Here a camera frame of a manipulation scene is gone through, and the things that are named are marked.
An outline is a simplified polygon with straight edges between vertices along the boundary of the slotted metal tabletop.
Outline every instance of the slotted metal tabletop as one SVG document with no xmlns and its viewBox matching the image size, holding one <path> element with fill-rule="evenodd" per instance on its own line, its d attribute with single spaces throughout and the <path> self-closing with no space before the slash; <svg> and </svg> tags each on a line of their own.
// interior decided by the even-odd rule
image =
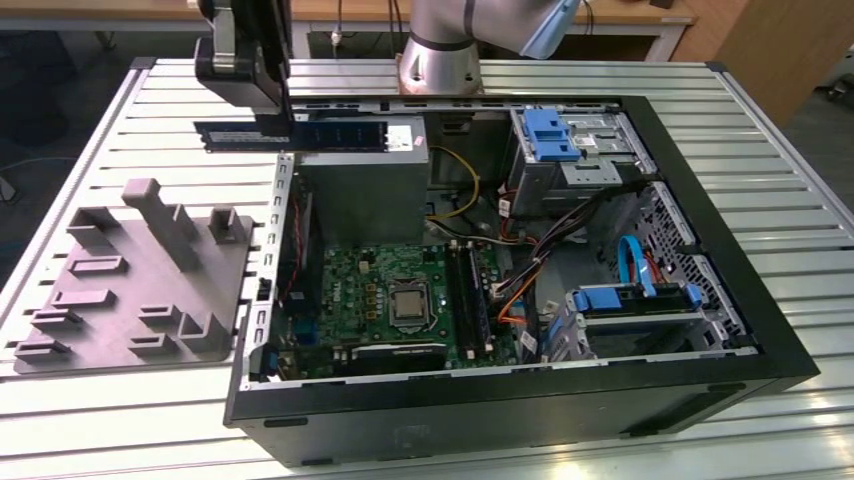
<svg viewBox="0 0 854 480">
<path fill-rule="evenodd" d="M 78 207 L 107 205 L 118 218 L 134 217 L 121 200 L 123 185 L 155 177 L 165 201 L 185 203 L 191 216 L 229 203 L 257 222 L 266 220 L 275 154 L 209 155 L 193 125 L 246 119 L 250 112 L 199 85 L 191 60 L 159 60 L 131 70 L 0 294 L 0 479 L 854 473 L 854 223 L 729 75 L 704 64 L 489 61 L 484 77 L 489 93 L 649 97 L 823 374 L 678 435 L 311 471 L 282 467 L 242 431 L 222 426 L 230 360 L 205 368 L 17 377 L 11 345 L 26 338 L 30 312 L 51 291 L 46 281 L 63 267 L 73 246 L 65 227 Z M 291 86 L 295 95 L 394 94 L 394 64 L 298 60 Z M 246 278 L 245 298 L 254 280 Z"/>
</svg>

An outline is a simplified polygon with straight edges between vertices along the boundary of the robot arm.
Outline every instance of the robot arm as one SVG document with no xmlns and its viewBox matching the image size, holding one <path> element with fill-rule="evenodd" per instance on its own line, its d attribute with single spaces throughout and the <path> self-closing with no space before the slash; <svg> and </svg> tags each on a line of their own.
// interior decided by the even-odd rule
<svg viewBox="0 0 854 480">
<path fill-rule="evenodd" d="M 473 94 L 482 87 L 476 40 L 528 57 L 552 56 L 581 0 L 413 1 L 410 41 L 401 60 L 409 94 Z"/>
<path fill-rule="evenodd" d="M 253 108 L 265 135 L 290 135 L 290 0 L 199 0 L 199 9 L 213 27 L 197 42 L 199 82 L 233 105 Z"/>
<path fill-rule="evenodd" d="M 413 0 L 410 41 L 401 61 L 405 94 L 474 94 L 476 41 L 546 58 L 581 0 Z M 197 78 L 233 105 L 251 107 L 265 135 L 287 136 L 290 0 L 199 0 L 213 35 L 197 44 Z"/>
</svg>

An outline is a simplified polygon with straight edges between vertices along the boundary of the blue plastic latch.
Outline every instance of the blue plastic latch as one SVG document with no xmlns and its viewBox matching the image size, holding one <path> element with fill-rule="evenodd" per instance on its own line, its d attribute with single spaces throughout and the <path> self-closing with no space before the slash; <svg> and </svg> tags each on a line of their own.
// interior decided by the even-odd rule
<svg viewBox="0 0 854 480">
<path fill-rule="evenodd" d="M 697 285 L 689 283 L 685 287 L 685 293 L 689 295 L 689 301 L 692 302 L 692 307 L 697 310 L 704 306 L 704 291 L 700 289 Z"/>
<path fill-rule="evenodd" d="M 576 308 L 580 312 L 590 310 L 590 302 L 588 301 L 588 295 L 584 292 L 573 293 L 573 301 L 576 302 Z"/>
<path fill-rule="evenodd" d="M 593 310 L 614 310 L 624 306 L 614 287 L 585 288 L 582 293 L 588 296 Z"/>
<path fill-rule="evenodd" d="M 554 108 L 528 109 L 524 113 L 525 131 L 534 148 L 538 162 L 574 162 L 582 158 L 582 152 L 573 143 L 570 125 Z"/>
</svg>

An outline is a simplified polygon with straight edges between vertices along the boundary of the ram slot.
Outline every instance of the ram slot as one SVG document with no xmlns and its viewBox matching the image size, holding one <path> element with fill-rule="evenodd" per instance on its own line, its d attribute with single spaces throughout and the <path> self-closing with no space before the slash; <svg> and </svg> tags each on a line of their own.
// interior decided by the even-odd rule
<svg viewBox="0 0 854 480">
<path fill-rule="evenodd" d="M 470 275 L 468 274 L 468 262 L 462 256 L 468 253 L 460 245 L 452 244 L 445 248 L 445 276 L 449 282 L 449 300 L 452 301 L 452 313 L 454 315 L 454 331 L 457 333 L 457 350 L 461 359 L 476 358 L 476 335 L 473 314 L 470 311 L 468 287 Z"/>
<path fill-rule="evenodd" d="M 473 324 L 480 351 L 484 354 L 493 353 L 493 334 L 490 333 L 490 314 L 486 307 L 486 296 L 481 282 L 481 268 L 478 268 L 477 253 L 472 247 L 466 248 L 469 256 L 469 275 L 472 286 L 469 288 L 469 305 L 474 314 Z"/>
</svg>

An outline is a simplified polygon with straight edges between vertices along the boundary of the motherboard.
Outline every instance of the motherboard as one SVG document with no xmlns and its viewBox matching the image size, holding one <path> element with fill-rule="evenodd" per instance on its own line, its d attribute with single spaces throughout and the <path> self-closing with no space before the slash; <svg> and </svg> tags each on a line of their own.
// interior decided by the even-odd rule
<svg viewBox="0 0 854 480">
<path fill-rule="evenodd" d="M 481 315 L 478 318 L 488 319 L 486 310 L 468 312 L 456 308 L 464 302 L 461 291 L 472 294 L 474 290 L 466 287 L 476 280 L 452 268 L 457 250 L 472 253 L 468 265 L 474 269 L 468 274 L 480 279 L 474 282 L 478 286 L 474 297 L 480 295 L 484 299 L 485 286 L 500 278 L 496 251 L 490 245 L 453 250 L 450 246 L 434 245 L 325 251 L 322 313 L 317 321 L 298 320 L 294 327 L 303 378 L 338 376 L 337 365 L 341 366 L 345 354 L 341 349 L 349 345 L 359 346 L 363 358 L 366 354 L 377 355 L 378 362 L 386 364 L 406 356 L 398 354 L 410 353 L 401 351 L 408 346 L 418 348 L 416 356 L 428 358 L 436 353 L 434 359 L 444 359 L 438 367 L 445 370 L 517 363 L 510 329 L 468 325 L 476 313 Z M 486 309 L 485 303 L 472 304 Z"/>
</svg>

